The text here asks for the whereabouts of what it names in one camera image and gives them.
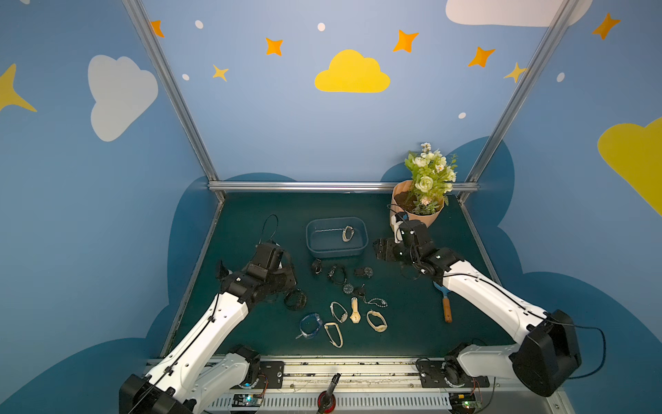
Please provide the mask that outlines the small black watch white face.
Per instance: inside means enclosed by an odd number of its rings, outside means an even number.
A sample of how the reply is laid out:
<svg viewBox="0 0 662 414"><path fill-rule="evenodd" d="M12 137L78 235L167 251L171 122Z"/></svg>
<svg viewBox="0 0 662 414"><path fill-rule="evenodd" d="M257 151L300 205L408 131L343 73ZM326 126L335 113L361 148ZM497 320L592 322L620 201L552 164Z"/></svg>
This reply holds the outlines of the small black watch white face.
<svg viewBox="0 0 662 414"><path fill-rule="evenodd" d="M320 259L313 260L310 266L311 273L314 275L319 275L322 273L322 269L323 269L322 261Z"/></svg>

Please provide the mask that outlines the silver chain bracelet watch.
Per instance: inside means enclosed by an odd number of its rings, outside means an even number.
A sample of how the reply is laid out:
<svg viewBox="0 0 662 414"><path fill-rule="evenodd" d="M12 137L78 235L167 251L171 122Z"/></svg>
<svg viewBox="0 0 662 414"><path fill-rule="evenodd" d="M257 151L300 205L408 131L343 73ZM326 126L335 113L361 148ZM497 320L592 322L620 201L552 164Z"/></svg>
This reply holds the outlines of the silver chain bracelet watch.
<svg viewBox="0 0 662 414"><path fill-rule="evenodd" d="M363 296L362 299L366 305L379 308L386 308L388 306L388 303L383 298L367 298L366 296Z"/></svg>

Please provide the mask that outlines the black dial leather strap watch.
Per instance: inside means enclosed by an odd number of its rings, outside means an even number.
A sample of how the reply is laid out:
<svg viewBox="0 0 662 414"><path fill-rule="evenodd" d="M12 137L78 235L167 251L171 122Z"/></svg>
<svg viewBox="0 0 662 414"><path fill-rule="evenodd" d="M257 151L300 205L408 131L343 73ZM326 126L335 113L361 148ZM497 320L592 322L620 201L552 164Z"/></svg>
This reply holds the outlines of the black dial leather strap watch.
<svg viewBox="0 0 662 414"><path fill-rule="evenodd" d="M356 298L365 298L365 284L354 286L348 283L343 286L342 291L346 295L351 295Z"/></svg>

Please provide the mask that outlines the cream strap round watch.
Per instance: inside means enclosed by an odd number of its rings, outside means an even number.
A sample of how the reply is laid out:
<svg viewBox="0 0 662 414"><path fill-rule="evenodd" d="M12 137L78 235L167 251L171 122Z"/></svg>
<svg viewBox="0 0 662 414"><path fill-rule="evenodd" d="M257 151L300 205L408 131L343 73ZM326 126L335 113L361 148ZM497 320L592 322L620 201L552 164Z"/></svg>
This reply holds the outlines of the cream strap round watch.
<svg viewBox="0 0 662 414"><path fill-rule="evenodd" d="M369 310L365 316L369 326L377 333L383 333L388 329L388 324L384 316L376 310Z"/></svg>

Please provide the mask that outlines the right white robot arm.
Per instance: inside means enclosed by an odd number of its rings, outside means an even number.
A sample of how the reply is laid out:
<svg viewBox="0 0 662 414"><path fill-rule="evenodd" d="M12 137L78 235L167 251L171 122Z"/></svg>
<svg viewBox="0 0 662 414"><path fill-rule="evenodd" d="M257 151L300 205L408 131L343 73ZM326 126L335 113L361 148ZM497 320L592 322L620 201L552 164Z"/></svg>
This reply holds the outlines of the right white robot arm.
<svg viewBox="0 0 662 414"><path fill-rule="evenodd" d="M496 322L512 345L460 345L444 358L444 381L461 387L469 378L518 380L531 392L552 396L581 366L576 327L562 310L546 312L481 274L450 248L434 244L418 220L396 223L391 238L373 248L379 260L412 266L422 276L456 293Z"/></svg>

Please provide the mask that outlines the ribbed terracotta flower pot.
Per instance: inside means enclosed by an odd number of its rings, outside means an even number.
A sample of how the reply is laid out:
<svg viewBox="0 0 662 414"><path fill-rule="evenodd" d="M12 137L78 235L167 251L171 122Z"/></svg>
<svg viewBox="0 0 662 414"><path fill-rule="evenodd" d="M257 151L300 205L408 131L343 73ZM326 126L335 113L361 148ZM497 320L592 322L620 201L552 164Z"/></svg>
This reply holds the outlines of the ribbed terracotta flower pot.
<svg viewBox="0 0 662 414"><path fill-rule="evenodd" d="M410 198L410 189L412 188L412 186L413 186L413 181L410 179L398 183L392 191L391 203L388 205L389 224L392 229L395 229L398 213L403 213L408 219L418 220L423 224L425 224L427 227L430 227L437 219L437 217L439 217L441 211L446 207L446 204L444 202L441 202L440 204L433 203L433 205L436 205L438 207L436 212L431 213L429 215L415 214L415 212L411 211L411 209L413 209L413 203L415 201L414 198Z"/></svg>

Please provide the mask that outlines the silver cylindrical flashlight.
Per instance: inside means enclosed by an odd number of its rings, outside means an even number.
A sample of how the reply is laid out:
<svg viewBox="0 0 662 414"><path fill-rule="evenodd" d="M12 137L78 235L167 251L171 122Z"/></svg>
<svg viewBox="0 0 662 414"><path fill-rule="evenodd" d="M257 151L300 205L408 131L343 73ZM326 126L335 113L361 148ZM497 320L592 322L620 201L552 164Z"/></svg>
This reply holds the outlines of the silver cylindrical flashlight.
<svg viewBox="0 0 662 414"><path fill-rule="evenodd" d="M215 271L215 278L222 283L231 274L232 271L224 265L222 260L219 260L217 263L217 270Z"/></svg>

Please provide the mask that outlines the artificial white flower plant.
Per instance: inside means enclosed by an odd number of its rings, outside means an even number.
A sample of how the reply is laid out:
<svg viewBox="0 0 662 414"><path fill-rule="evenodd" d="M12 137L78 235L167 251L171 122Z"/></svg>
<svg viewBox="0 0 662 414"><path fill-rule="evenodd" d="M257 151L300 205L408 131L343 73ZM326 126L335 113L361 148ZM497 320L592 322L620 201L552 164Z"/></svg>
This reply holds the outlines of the artificial white flower plant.
<svg viewBox="0 0 662 414"><path fill-rule="evenodd" d="M457 155L443 155L439 150L432 150L429 142L422 143L421 148L419 153L410 152L404 161L411 172L405 210L419 216L431 216L445 207L448 193L453 191L457 179Z"/></svg>

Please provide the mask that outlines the left green circuit board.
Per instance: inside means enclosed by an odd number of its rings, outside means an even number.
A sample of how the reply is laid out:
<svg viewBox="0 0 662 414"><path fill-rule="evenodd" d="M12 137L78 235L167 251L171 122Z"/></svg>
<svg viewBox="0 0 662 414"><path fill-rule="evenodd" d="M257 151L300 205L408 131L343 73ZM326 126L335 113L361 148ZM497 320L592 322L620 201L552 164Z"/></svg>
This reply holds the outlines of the left green circuit board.
<svg viewBox="0 0 662 414"><path fill-rule="evenodd" d="M262 407L264 396L261 394L235 394L232 398L232 408L258 409Z"/></svg>

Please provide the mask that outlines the red emergency stop button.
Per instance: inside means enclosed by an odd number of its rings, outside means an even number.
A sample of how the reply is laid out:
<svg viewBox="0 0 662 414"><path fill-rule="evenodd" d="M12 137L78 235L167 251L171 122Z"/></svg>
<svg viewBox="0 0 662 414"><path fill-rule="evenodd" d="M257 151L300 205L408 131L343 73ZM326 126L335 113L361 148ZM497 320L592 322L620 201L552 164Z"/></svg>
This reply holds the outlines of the red emergency stop button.
<svg viewBox="0 0 662 414"><path fill-rule="evenodd" d="M329 414L336 408L336 396L334 391L340 379L341 373L336 373L332 377L328 388L319 394L317 398L317 414Z"/></svg>

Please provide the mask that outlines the right green circuit board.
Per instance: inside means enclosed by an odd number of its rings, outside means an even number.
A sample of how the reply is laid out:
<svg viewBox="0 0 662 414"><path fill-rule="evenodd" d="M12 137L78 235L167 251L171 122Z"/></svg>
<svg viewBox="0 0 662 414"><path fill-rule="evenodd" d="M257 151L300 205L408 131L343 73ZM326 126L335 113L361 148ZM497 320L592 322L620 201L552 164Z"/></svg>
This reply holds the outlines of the right green circuit board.
<svg viewBox="0 0 662 414"><path fill-rule="evenodd" d="M448 401L451 414L474 414L481 408L476 396L470 393L450 393Z"/></svg>

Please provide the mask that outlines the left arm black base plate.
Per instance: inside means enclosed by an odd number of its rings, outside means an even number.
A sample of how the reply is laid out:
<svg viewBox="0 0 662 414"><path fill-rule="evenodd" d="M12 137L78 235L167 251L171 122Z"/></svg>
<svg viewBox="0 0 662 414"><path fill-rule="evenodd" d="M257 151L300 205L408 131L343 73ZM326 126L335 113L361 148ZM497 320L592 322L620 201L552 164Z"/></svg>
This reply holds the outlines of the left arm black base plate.
<svg viewBox="0 0 662 414"><path fill-rule="evenodd" d="M260 364L252 363L247 376L239 384L244 389L281 389L284 380L284 362L266 361Z"/></svg>

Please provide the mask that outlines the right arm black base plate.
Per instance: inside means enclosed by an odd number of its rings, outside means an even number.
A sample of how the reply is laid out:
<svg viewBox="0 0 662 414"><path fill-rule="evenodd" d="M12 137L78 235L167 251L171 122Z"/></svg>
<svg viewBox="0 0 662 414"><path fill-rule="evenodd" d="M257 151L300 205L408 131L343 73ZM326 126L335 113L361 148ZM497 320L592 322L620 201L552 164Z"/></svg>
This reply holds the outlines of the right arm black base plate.
<svg viewBox="0 0 662 414"><path fill-rule="evenodd" d="M455 361L420 358L415 361L423 388L474 388L489 387L485 376L471 377Z"/></svg>

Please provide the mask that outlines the aluminium frame post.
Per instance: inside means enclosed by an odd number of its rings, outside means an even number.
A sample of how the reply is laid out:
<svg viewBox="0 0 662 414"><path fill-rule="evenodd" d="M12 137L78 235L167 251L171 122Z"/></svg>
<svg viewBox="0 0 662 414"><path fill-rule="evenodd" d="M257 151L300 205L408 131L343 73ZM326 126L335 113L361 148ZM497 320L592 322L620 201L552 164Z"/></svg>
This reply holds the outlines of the aluminium frame post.
<svg viewBox="0 0 662 414"><path fill-rule="evenodd" d="M467 174L465 182L460 186L461 189L458 191L458 202L460 205L464 205L471 194L479 190L480 178L489 166L520 109L523 107L529 93L531 93L544 71L546 64L553 56L556 48L558 48L567 29L571 26L572 15L579 8L579 4L579 0L565 0L560 3L560 7L529 61L528 70L523 74L522 80L517 83L515 91L496 123L495 129L489 135L470 172Z"/></svg>
<svg viewBox="0 0 662 414"><path fill-rule="evenodd" d="M172 108L174 109L179 122L183 127L184 133L198 158L198 162L208 180L208 188L215 193L218 201L223 204L225 202L224 191L212 190L210 187L212 182L218 181L219 179L217 171L215 170L209 151L203 142L203 138L193 120L191 112L184 101L184 97L167 61L167 57L160 46L158 36L153 31L151 22L148 20L148 13L143 2L138 0L122 0L122 4L148 53L148 57L158 74L165 93L172 104Z"/></svg>

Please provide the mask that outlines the aluminium left frame post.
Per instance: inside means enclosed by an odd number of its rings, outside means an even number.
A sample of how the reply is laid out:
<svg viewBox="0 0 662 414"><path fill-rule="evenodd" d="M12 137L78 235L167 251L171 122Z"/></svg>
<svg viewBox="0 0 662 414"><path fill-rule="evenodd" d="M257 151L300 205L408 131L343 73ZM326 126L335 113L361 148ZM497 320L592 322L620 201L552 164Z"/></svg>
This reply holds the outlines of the aluminium left frame post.
<svg viewBox="0 0 662 414"><path fill-rule="evenodd" d="M193 120L191 112L184 101L184 97L167 61L167 57L160 46L158 36L153 31L151 22L148 20L148 13L143 2L138 0L122 0L122 4L148 53L148 57L158 74L165 93L172 104L172 108L174 109L179 122L183 127L184 133L198 158L198 162L208 180L208 188L215 193L218 201L223 204L225 202L224 191L212 190L210 187L212 182L218 181L219 179L217 171L215 170L209 151L203 142L203 138Z"/></svg>

